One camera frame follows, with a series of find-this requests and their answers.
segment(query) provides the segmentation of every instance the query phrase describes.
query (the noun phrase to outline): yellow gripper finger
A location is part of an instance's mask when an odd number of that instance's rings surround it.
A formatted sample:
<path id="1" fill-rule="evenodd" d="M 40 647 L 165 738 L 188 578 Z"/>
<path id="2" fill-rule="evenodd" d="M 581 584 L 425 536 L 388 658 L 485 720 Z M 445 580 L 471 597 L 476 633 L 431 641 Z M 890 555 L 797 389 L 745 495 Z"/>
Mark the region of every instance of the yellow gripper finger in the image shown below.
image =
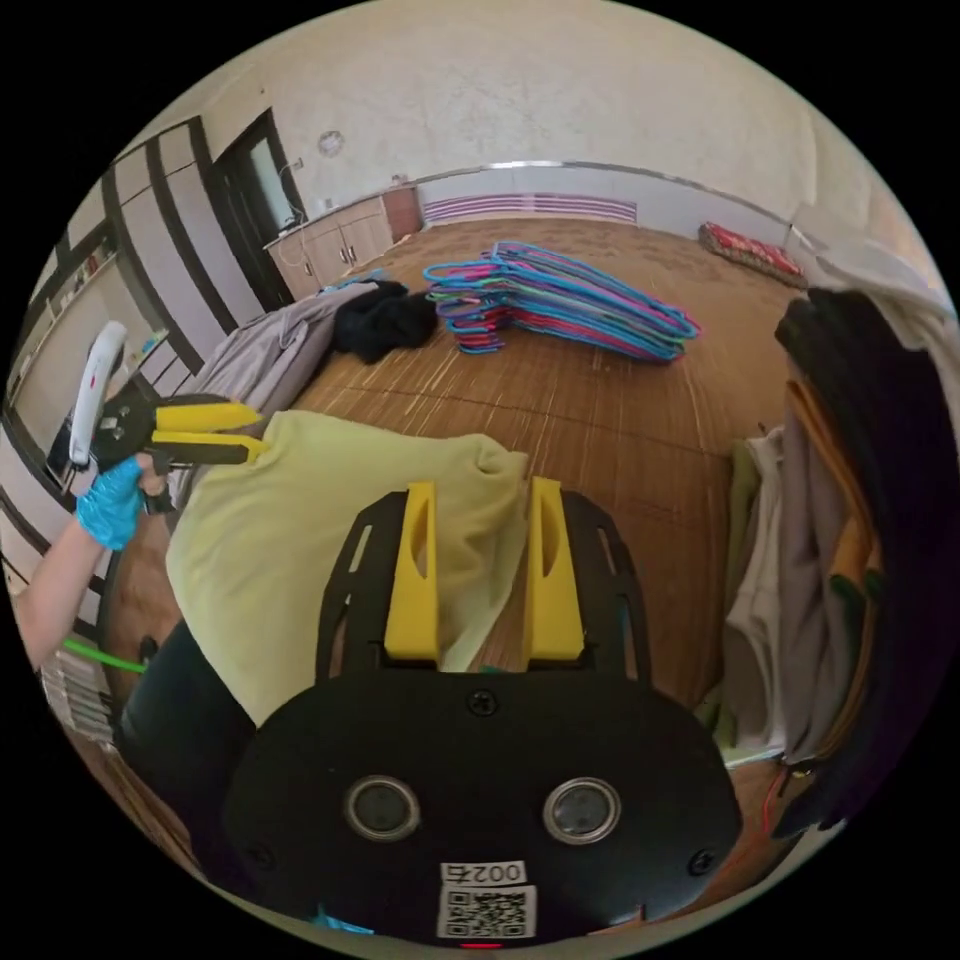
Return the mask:
<path id="1" fill-rule="evenodd" d="M 437 502 L 432 482 L 408 487 L 384 648 L 392 660 L 440 662 Z"/>
<path id="2" fill-rule="evenodd" d="M 531 662 L 573 665 L 582 653 L 583 623 L 560 484 L 534 477 L 527 541 L 523 669 Z"/>

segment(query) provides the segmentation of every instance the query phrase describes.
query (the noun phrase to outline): blue latex glove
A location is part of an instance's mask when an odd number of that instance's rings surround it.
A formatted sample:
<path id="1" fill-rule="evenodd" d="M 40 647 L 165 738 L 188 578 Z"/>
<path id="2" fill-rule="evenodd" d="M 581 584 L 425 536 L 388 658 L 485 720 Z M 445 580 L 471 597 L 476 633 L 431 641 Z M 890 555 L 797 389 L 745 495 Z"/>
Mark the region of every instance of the blue latex glove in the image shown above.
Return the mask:
<path id="1" fill-rule="evenodd" d="M 97 543 L 108 550 L 122 550 L 137 532 L 143 509 L 140 475 L 135 457 L 102 473 L 90 489 L 77 497 L 77 520 Z"/>

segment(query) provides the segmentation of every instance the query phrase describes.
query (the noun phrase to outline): bamboo mat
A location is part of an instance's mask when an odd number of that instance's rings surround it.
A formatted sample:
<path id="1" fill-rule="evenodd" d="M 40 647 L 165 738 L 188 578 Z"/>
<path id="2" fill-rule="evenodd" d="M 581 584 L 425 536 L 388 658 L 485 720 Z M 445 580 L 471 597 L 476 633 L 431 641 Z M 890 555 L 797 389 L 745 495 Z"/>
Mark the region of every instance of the bamboo mat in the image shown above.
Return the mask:
<path id="1" fill-rule="evenodd" d="M 704 332 L 664 368 L 521 330 L 500 352 L 469 356 L 441 331 L 372 367 L 333 357 L 297 406 L 416 436 L 485 433 L 528 453 L 533 473 L 590 497 L 637 564 L 654 682 L 693 706 L 721 668 L 730 443 L 781 419 L 786 366 L 773 330 L 795 294 L 692 241 L 568 220 L 435 227 L 365 270 L 422 289 L 424 267 L 475 258 L 497 240 L 583 259 L 687 310 Z M 475 666 L 518 665 L 521 594 Z"/>

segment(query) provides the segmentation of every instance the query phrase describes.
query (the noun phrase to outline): yellow-green towel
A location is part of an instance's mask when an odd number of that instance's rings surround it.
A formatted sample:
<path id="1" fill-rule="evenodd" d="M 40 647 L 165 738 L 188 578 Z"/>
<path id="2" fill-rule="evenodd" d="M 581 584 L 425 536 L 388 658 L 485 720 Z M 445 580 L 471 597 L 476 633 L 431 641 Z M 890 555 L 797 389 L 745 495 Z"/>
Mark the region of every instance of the yellow-green towel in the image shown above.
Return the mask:
<path id="1" fill-rule="evenodd" d="M 760 471 L 743 440 L 734 440 L 731 450 L 733 477 L 730 480 L 730 528 L 727 536 L 727 567 L 724 609 L 729 610 L 737 595 L 743 564 L 740 557 L 750 521 L 750 510 L 760 490 Z"/>
<path id="2" fill-rule="evenodd" d="M 200 481 L 167 554 L 184 619 L 254 723 L 314 682 L 323 591 L 356 515 L 414 481 L 436 484 L 442 669 L 465 670 L 523 553 L 526 455 L 304 411 L 276 414 L 264 440 L 255 462 Z"/>

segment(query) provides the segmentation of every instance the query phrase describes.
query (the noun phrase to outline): black cloth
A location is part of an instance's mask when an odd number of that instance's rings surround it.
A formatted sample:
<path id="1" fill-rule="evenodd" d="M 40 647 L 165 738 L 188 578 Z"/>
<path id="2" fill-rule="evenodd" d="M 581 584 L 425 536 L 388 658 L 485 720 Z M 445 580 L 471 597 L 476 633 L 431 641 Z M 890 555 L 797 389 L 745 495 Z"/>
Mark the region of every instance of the black cloth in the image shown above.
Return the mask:
<path id="1" fill-rule="evenodd" d="M 343 304 L 333 318 L 333 348 L 364 363 L 396 349 L 424 346 L 437 329 L 436 304 L 402 283 L 376 281 L 377 289 Z"/>
<path id="2" fill-rule="evenodd" d="M 932 706 L 960 638 L 960 605 L 946 602 L 960 563 L 960 478 L 932 361 L 904 350 L 868 297 L 811 290 L 776 335 L 833 415 L 885 572 L 863 703 L 846 741 L 784 811 L 774 836 L 787 837 L 856 815 Z"/>
<path id="3" fill-rule="evenodd" d="M 181 621 L 151 659 L 114 736 L 124 762 L 183 822 L 206 878 L 251 900 L 256 890 L 221 810 L 255 732 Z"/>

